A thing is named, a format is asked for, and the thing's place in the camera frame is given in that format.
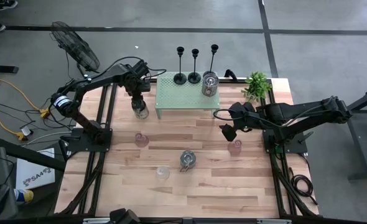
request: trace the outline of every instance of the electric fan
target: electric fan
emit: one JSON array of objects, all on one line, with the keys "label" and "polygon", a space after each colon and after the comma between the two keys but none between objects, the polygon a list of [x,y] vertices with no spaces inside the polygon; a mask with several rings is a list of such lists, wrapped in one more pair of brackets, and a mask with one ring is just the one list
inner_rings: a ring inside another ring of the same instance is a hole
[{"label": "electric fan", "polygon": [[96,70],[100,66],[100,62],[95,53],[90,49],[90,46],[76,32],[72,30],[64,22],[53,22],[51,33],[58,46],[64,49],[72,59],[77,62],[77,68],[84,75],[82,66],[86,71],[98,73]]}]

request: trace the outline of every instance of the wooden tabletop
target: wooden tabletop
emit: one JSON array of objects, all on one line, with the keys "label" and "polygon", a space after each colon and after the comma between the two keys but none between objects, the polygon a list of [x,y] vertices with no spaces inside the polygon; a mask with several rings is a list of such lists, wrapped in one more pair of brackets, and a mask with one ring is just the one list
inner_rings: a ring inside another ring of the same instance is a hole
[{"label": "wooden tabletop", "polygon": [[[293,104],[287,79],[273,78],[272,84],[277,103]],[[240,93],[244,87],[221,84],[221,108],[244,102]],[[150,115],[139,120],[132,112],[131,98],[118,89],[111,123],[113,140],[103,168],[98,217],[107,217],[110,211],[119,208],[130,208],[139,217],[278,217],[271,164],[264,152],[260,130],[238,131],[236,139],[242,141],[242,151],[233,157],[218,127],[231,121],[211,119],[210,112],[202,110],[165,110],[158,120],[154,109],[156,84],[152,84],[150,93],[143,95]],[[81,112],[90,119],[96,118],[100,96],[101,89],[97,89],[84,97]],[[149,138],[146,147],[135,145],[136,133]],[[184,150],[192,150],[197,163],[194,169],[179,172],[179,157]],[[67,162],[55,212],[62,211],[81,188],[87,160],[88,153],[80,152]],[[310,178],[303,158],[288,154],[287,161],[294,174]],[[157,180],[159,166],[170,167],[167,180]],[[286,191],[282,193],[289,211]],[[309,198],[301,199],[311,211],[318,213]]]}]

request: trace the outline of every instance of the potted plant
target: potted plant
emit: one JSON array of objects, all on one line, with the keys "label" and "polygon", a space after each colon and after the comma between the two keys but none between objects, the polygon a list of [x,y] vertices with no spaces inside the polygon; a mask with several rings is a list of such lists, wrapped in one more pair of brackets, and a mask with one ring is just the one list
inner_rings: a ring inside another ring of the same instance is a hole
[{"label": "potted plant", "polygon": [[265,99],[265,92],[271,90],[271,85],[266,82],[266,76],[263,72],[251,72],[251,78],[247,77],[248,88],[241,90],[246,101]]}]

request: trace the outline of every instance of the yellow cable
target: yellow cable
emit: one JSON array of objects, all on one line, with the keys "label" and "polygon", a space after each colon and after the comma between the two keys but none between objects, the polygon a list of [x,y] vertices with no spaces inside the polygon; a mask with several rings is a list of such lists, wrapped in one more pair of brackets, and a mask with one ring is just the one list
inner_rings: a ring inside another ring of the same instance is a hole
[{"label": "yellow cable", "polygon": [[[29,102],[29,104],[30,104],[33,108],[35,108],[36,110],[39,110],[39,111],[40,111],[40,109],[39,109],[38,107],[34,106],[34,104],[33,104],[33,103],[32,103],[32,102],[31,102],[31,101],[26,97],[26,95],[23,93],[23,91],[22,91],[22,90],[20,90],[18,87],[16,87],[15,85],[13,85],[12,83],[10,83],[10,82],[8,82],[8,81],[1,80],[1,79],[0,79],[0,81],[10,84],[10,86],[14,87],[14,88],[19,92],[19,93],[21,93],[21,94],[22,94],[22,96],[27,100],[27,102]],[[27,140],[27,138],[24,136],[24,134],[23,134],[23,133],[17,133],[17,132],[11,131],[10,129],[8,129],[7,127],[5,127],[5,126],[2,124],[2,122],[1,122],[1,121],[0,121],[0,125],[1,125],[1,127],[2,127],[2,128],[4,128],[7,132],[9,132],[9,133],[11,133],[11,134],[16,135],[16,136],[19,138],[19,140],[21,140],[21,141],[23,141],[23,140]]]}]

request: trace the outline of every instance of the gray floor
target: gray floor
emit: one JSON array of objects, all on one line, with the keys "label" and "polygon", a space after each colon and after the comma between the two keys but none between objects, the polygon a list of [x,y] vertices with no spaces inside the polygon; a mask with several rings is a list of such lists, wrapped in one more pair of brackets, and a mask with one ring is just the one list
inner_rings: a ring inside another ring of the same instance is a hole
[{"label": "gray floor", "polygon": [[[257,0],[20,0],[0,21],[15,26],[47,26],[64,21],[71,26],[262,28]],[[271,29],[367,30],[367,0],[264,0]],[[232,69],[245,77],[260,70],[270,77],[263,34],[168,32],[79,32],[101,61],[101,70],[116,58],[143,57],[152,68],[177,70],[175,48],[186,49],[183,69],[190,70],[189,51],[200,50],[198,69],[206,70],[210,44],[220,46],[215,70]],[[279,77],[288,78],[295,103],[339,96],[349,105],[367,91],[367,35],[271,35]],[[17,75],[0,74],[41,105],[67,80],[65,53],[49,32],[5,31],[0,34],[0,64],[20,67]],[[70,59],[70,75],[79,77]],[[28,110],[30,106],[7,85],[0,86],[0,103]],[[6,110],[25,119],[24,114]],[[0,114],[8,127],[20,121]],[[325,217],[367,222],[367,180],[350,184],[346,177],[363,169],[347,125],[324,124],[307,141],[312,180],[320,213]],[[45,131],[36,131],[35,137]],[[19,144],[0,128],[0,138]],[[47,144],[33,145],[40,149]],[[44,215],[49,205],[38,215]]]}]

